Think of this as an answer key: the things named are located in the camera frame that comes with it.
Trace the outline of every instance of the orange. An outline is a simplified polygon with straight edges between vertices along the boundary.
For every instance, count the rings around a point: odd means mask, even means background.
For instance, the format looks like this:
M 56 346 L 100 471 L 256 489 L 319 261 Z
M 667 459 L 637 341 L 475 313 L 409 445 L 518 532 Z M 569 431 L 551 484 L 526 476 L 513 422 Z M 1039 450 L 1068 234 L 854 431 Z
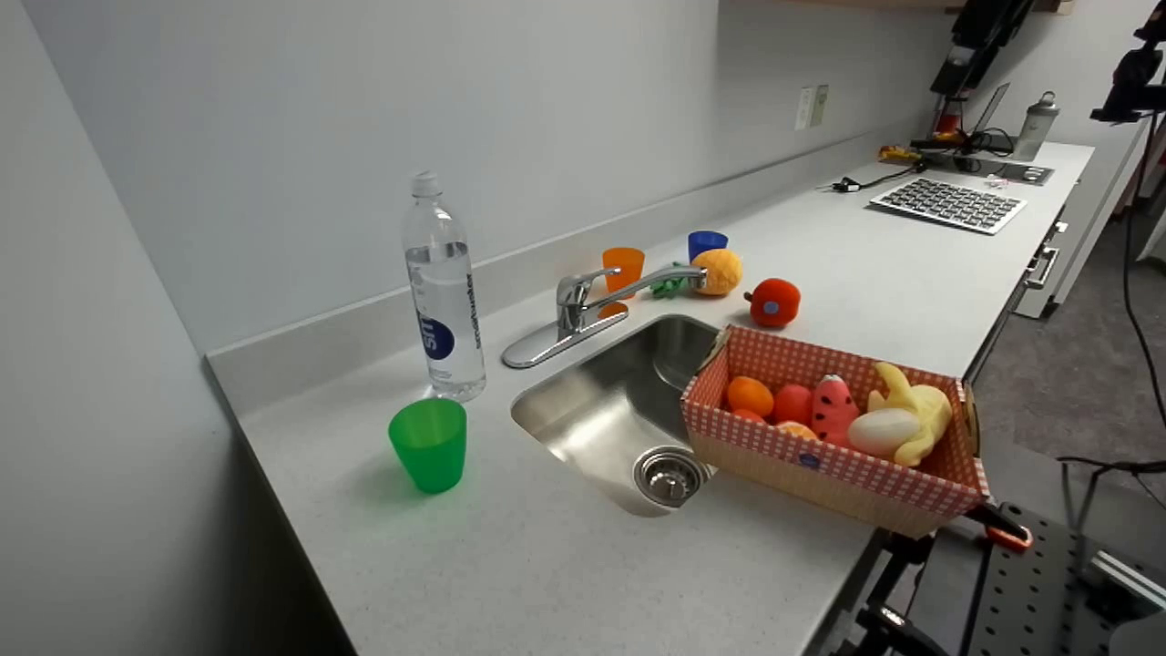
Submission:
M 732 411 L 773 414 L 773 388 L 754 375 L 732 375 L 724 386 L 724 405 Z
M 701 295 L 710 297 L 724 297 L 743 278 L 743 261 L 728 247 L 701 250 L 693 267 L 703 270 Z

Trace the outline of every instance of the basket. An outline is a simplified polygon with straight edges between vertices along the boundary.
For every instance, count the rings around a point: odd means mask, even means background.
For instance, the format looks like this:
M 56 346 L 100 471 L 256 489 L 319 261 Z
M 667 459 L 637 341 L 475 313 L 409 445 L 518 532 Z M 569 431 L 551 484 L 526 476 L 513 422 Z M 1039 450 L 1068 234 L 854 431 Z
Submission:
M 721 409 L 721 392 L 732 375 L 754 375 L 778 386 L 789 370 L 854 370 L 859 399 L 879 386 L 871 358 L 760 329 L 728 329 L 724 351 L 686 386 L 683 409 L 696 456 L 713 464 L 721 472 L 790 491 L 900 535 L 927 535 L 989 500 L 976 411 L 958 377 L 904 368 L 913 383 L 939 386 L 956 409 L 938 450 L 920 471 L 907 471 L 891 459 L 817 437 L 794 437 Z

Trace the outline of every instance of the white countertop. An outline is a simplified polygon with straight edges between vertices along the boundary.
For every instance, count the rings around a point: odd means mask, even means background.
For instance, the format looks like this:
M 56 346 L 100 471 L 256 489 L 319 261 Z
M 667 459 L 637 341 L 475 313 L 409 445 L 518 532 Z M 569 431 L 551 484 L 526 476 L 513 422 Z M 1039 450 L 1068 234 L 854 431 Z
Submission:
M 1043 161 L 1058 163 L 1046 185 L 1001 182 L 1028 205 L 999 236 L 869 212 L 874 189 L 811 189 L 721 230 L 743 287 L 769 274 L 807 287 L 789 334 L 964 375 L 1090 149 Z M 241 419 L 356 653 L 801 653 L 871 529 L 728 476 L 670 518 L 636 518 L 511 419 L 523 388 L 650 321 L 724 323 L 743 297 L 643 297 L 532 370 L 500 368 L 513 334 L 553 315 L 551 283 L 485 315 L 489 388 L 450 494 L 421 500 L 384 437 L 423 392 L 421 351 Z

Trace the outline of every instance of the bottle label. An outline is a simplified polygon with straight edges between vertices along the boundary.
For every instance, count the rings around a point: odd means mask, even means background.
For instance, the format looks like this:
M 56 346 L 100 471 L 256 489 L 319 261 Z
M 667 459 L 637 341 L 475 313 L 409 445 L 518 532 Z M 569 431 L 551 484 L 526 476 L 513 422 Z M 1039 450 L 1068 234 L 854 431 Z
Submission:
M 430 315 L 415 315 L 423 329 L 423 346 L 430 359 L 445 359 L 451 352 L 451 329 Z
M 435 250 L 430 247 L 405 247 L 405 261 L 435 261 L 435 255 L 438 259 L 472 259 L 472 247 L 467 247 L 467 239 L 450 239 L 450 244 L 435 244 Z

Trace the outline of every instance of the stainless steel sink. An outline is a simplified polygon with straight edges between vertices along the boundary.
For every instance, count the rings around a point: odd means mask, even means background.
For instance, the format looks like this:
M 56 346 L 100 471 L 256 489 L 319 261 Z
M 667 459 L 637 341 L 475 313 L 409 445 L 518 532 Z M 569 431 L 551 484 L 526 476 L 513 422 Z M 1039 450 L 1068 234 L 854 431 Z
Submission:
M 686 445 L 683 392 L 718 332 L 661 315 L 613 351 L 526 388 L 511 414 L 631 515 L 667 515 L 710 476 Z

